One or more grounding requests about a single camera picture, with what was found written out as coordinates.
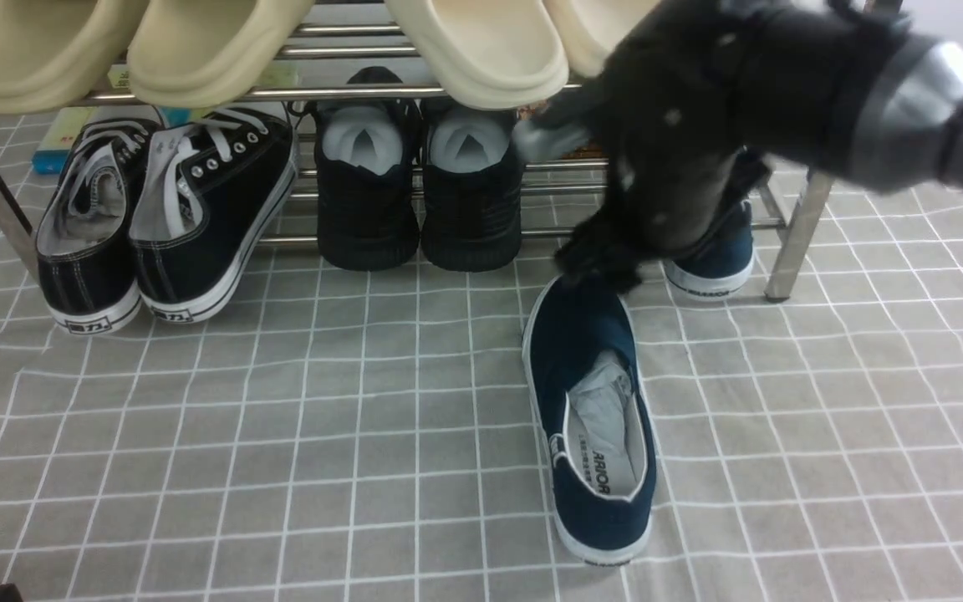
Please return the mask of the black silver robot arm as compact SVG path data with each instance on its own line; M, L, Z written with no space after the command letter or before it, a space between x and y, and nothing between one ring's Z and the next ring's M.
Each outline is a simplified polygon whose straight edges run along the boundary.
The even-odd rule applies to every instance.
M661 260L718 298L752 267L765 156L878 194L963 188L963 49L848 1L661 1L512 140L527 161L586 142L607 156L600 209L555 255L567 282L628 293Z

